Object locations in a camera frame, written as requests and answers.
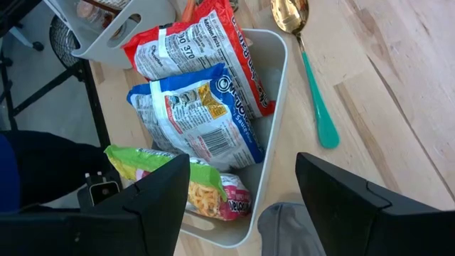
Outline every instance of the ramen package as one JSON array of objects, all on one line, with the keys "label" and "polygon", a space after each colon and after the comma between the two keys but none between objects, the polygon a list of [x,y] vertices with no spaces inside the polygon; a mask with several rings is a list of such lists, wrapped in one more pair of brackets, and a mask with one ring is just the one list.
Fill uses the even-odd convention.
[{"label": "ramen package", "polygon": [[222,63],[137,85],[127,100],[160,150],[202,158],[219,171],[241,169],[264,158]]},{"label": "ramen package", "polygon": [[[176,155],[153,149],[111,145],[105,153],[123,178],[138,181]],[[221,220],[234,220],[250,212],[250,192],[239,177],[221,174],[202,159],[190,158],[190,185],[186,209]]]},{"label": "ramen package", "polygon": [[247,116],[273,113],[253,66],[250,50],[229,0],[204,1],[190,22],[157,26],[123,46],[133,67],[150,80],[195,72],[224,63]]}]

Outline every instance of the light wood surface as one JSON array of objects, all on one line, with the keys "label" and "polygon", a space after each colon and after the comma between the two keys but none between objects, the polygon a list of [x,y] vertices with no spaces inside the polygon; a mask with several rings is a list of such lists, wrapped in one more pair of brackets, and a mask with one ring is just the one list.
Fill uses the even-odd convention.
[{"label": "light wood surface", "polygon": [[[172,1],[178,12],[183,10],[185,0]],[[240,0],[236,13],[244,28],[279,33],[289,51],[287,100],[260,210],[278,201],[301,202],[294,176],[300,151],[436,208],[455,209],[455,1],[309,4],[304,42],[340,133],[341,144],[334,150],[319,146],[299,46],[274,25],[269,1]],[[133,70],[99,63],[92,63],[92,71],[111,142],[151,146],[125,100],[129,88],[145,80]],[[181,234],[175,255],[260,252],[255,229],[244,245],[229,250]]]}]

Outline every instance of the gray cloth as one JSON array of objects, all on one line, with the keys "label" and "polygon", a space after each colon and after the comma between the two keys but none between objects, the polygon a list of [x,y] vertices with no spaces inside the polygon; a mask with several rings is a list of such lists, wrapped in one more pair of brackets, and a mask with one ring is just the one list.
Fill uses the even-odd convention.
[{"label": "gray cloth", "polygon": [[257,221],[262,256],[325,256],[305,205],[275,203]]}]

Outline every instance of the gold spoon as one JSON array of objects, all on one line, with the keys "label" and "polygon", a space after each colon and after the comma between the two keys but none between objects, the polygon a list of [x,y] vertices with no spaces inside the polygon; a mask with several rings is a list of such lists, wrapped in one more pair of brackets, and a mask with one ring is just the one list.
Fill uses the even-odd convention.
[{"label": "gold spoon", "polygon": [[340,144],[340,137],[335,125],[330,118],[326,105],[318,89],[316,79],[305,52],[305,45],[301,39],[301,30],[304,28],[309,15],[309,5],[307,0],[271,0],[272,13],[278,27],[284,32],[292,33],[299,42],[301,56],[304,59],[306,75],[313,97],[314,112],[316,115],[316,126],[321,145],[327,149],[332,149]]}]

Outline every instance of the red noodle package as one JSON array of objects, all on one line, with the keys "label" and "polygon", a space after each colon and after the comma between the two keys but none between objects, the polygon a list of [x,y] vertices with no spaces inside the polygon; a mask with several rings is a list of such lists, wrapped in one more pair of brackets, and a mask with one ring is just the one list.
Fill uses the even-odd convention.
[{"label": "red noodle package", "polygon": [[157,26],[123,46],[133,67],[150,80],[224,63],[249,118],[269,115],[269,102],[229,0],[205,0],[191,22]]}]

